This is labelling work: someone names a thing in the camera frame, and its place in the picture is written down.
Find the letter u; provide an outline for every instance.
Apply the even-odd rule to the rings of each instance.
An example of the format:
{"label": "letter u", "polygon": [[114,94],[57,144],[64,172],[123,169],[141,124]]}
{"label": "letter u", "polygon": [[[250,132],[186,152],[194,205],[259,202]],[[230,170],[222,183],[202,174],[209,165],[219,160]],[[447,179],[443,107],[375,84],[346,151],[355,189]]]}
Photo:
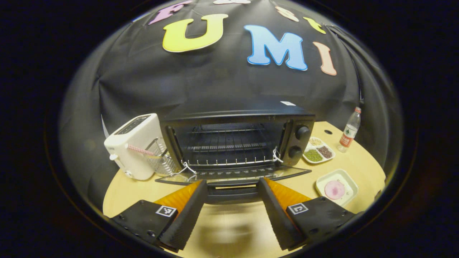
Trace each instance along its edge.
{"label": "letter u", "polygon": [[164,27],[166,33],[162,40],[162,47],[169,52],[185,52],[212,45],[223,36],[223,19],[227,17],[226,14],[211,14],[201,17],[202,20],[207,20],[207,31],[201,37],[194,39],[185,37],[186,27],[193,22],[193,19],[173,22]]}

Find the wooden table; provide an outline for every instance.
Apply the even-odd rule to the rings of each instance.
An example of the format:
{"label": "wooden table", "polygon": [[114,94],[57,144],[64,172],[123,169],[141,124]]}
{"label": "wooden table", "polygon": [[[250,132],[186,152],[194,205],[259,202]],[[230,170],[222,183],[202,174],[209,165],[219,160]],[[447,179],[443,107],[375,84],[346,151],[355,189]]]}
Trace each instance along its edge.
{"label": "wooden table", "polygon": [[[386,176],[379,163],[359,143],[354,141],[346,153],[339,152],[336,146],[341,135],[342,131],[330,123],[316,122],[312,136],[324,141],[336,156],[316,165],[306,163],[302,158],[295,167],[311,169],[311,173],[277,182],[310,198],[317,198],[319,194],[314,187],[317,178],[338,168],[344,169],[359,188],[357,196],[344,208],[358,213],[372,204],[378,191],[384,188]],[[104,215],[112,218],[140,199],[154,202],[183,187],[157,183],[157,178],[154,175],[146,181],[137,181],[126,177],[121,170],[118,171],[105,194]],[[204,204],[185,249],[177,255],[186,258],[264,258],[280,257],[291,252],[280,249],[263,202],[253,202]]]}

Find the letter m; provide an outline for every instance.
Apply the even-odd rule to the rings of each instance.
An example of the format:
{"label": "letter m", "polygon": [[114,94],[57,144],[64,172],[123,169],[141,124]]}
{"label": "letter m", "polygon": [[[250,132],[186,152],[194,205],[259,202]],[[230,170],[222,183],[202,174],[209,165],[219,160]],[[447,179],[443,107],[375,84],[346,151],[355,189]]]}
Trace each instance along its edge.
{"label": "letter m", "polygon": [[269,51],[274,62],[281,65],[288,52],[288,60],[285,64],[293,69],[305,71],[308,66],[303,59],[301,42],[303,39],[293,33],[285,33],[280,41],[265,27],[258,25],[246,25],[246,30],[252,35],[252,55],[247,58],[251,64],[268,65],[271,59],[266,56]]}

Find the divided white tray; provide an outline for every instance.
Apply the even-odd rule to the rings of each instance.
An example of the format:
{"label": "divided white tray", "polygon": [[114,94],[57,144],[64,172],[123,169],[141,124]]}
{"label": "divided white tray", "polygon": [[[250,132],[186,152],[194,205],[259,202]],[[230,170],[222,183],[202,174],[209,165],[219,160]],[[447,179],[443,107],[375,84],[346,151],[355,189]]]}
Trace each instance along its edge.
{"label": "divided white tray", "polygon": [[[314,146],[314,145],[311,144],[311,141],[312,141],[312,140],[319,140],[319,141],[321,142],[321,144],[320,144],[320,145]],[[327,149],[331,152],[332,156],[331,156],[330,158],[325,158],[325,157],[322,155],[322,153],[320,153],[320,152],[318,151],[319,148],[324,147],[324,146],[327,147]],[[306,153],[307,151],[309,151],[309,150],[316,150],[317,153],[322,157],[322,160],[320,160],[320,161],[311,161],[311,160],[309,160],[309,159],[306,157],[306,155],[305,155],[305,153]],[[306,161],[309,162],[309,163],[311,163],[311,164],[318,164],[318,163],[322,163],[322,162],[331,160],[331,159],[333,159],[333,158],[335,157],[335,155],[336,155],[335,152],[334,152],[326,143],[324,143],[324,141],[322,141],[321,139],[319,139],[319,138],[317,138],[317,137],[310,137],[310,138],[309,138],[308,145],[306,146],[306,149],[305,149],[304,152],[303,152],[303,158],[306,159]]]}

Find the white plate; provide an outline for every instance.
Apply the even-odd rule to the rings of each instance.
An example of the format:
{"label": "white plate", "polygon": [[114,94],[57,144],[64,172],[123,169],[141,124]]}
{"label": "white plate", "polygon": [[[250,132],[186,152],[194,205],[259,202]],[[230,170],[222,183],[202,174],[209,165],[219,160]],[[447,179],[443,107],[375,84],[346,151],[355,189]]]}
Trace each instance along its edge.
{"label": "white plate", "polygon": [[[343,197],[336,200],[328,198],[328,196],[325,194],[325,185],[328,182],[334,180],[342,183],[345,189]],[[346,171],[342,169],[337,169],[317,179],[316,190],[319,192],[320,195],[325,196],[328,199],[332,200],[334,203],[338,204],[339,206],[344,207],[357,195],[358,186]]]}
{"label": "white plate", "polygon": [[[331,160],[331,159],[333,159],[333,158],[335,157],[335,155],[336,155],[335,152],[334,152],[326,143],[324,143],[323,140],[321,140],[321,139],[319,139],[319,138],[317,138],[317,137],[311,137],[311,138],[318,139],[319,141],[322,142],[322,144],[321,144],[321,145],[316,145],[316,146],[314,146],[314,145],[310,144],[310,142],[308,142],[308,145],[306,146],[306,149],[305,149],[304,152],[303,152],[303,158],[306,159],[307,162],[309,162],[309,163],[311,163],[311,164],[318,164],[318,163],[322,163],[322,162],[325,162],[325,161],[329,161],[329,160]],[[322,153],[319,152],[318,149],[319,149],[319,148],[322,148],[323,146],[326,146],[327,149],[331,152],[331,157],[330,157],[330,158],[325,158],[325,157],[322,155]],[[309,160],[309,159],[306,157],[306,155],[304,155],[304,154],[305,154],[307,151],[309,151],[309,150],[316,150],[317,153],[322,157],[322,160],[321,160],[321,161],[311,161],[311,160]]]}

